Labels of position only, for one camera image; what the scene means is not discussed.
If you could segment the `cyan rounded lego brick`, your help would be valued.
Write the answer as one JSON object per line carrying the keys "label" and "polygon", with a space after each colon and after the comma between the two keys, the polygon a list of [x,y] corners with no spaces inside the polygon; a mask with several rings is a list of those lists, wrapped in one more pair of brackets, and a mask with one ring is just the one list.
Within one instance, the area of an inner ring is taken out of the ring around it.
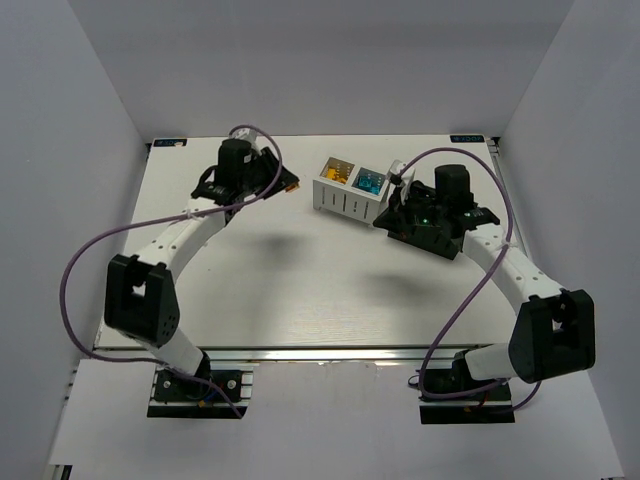
{"label": "cyan rounded lego brick", "polygon": [[359,190],[379,195],[385,181],[385,176],[377,172],[361,171],[354,181],[353,186]]}

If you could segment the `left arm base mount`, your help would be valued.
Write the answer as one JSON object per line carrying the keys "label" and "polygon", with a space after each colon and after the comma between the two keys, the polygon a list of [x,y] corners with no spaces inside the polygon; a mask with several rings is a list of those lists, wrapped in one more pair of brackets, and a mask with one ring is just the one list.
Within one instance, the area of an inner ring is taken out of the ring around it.
{"label": "left arm base mount", "polygon": [[247,411],[252,396],[254,364],[211,362],[210,382],[233,403],[239,415],[211,386],[186,381],[156,368],[147,406],[148,418],[235,419]]}

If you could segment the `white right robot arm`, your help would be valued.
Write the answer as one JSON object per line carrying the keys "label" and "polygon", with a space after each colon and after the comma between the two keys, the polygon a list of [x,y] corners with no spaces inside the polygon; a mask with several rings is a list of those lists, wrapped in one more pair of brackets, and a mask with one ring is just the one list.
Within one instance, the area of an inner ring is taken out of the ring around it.
{"label": "white right robot arm", "polygon": [[546,276],[518,247],[507,229],[470,190],[465,166],[435,171],[429,187],[395,163],[387,208],[374,220],[389,236],[446,259],[473,260],[508,300],[516,322],[506,343],[458,355],[453,389],[492,380],[535,383],[592,368],[596,360],[595,307],[584,290],[570,291]]}

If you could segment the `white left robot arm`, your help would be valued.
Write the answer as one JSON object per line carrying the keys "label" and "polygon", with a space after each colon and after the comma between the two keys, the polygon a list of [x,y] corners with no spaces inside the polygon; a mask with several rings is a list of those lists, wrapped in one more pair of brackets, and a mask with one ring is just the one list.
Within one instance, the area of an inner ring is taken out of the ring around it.
{"label": "white left robot arm", "polygon": [[299,178],[281,165],[270,148],[258,150],[250,140],[224,140],[218,163],[203,172],[191,192],[184,217],[134,254],[119,254],[109,262],[106,326],[145,347],[166,367],[205,379],[208,358],[179,327],[175,283],[248,198],[267,199],[298,185]]}

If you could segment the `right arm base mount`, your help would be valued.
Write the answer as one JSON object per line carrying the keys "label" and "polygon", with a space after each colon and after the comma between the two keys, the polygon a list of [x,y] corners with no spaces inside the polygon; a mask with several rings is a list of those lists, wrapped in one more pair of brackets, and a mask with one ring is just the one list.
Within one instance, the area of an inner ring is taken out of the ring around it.
{"label": "right arm base mount", "polygon": [[[450,370],[428,369],[425,388],[432,393],[445,394],[477,388],[490,381],[461,386],[453,379]],[[515,415],[511,411],[511,390],[506,383],[495,389],[454,399],[428,399],[419,396],[420,423],[422,425],[481,425],[512,424]]]}

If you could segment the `orange rounded lego brick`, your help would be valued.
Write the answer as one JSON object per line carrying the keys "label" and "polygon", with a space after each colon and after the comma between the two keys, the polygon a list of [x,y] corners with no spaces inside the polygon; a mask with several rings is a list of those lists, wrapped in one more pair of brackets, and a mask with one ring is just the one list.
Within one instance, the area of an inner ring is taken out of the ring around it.
{"label": "orange rounded lego brick", "polygon": [[332,180],[341,184],[346,184],[350,175],[348,168],[339,166],[338,168],[328,167],[324,177],[328,180]]}

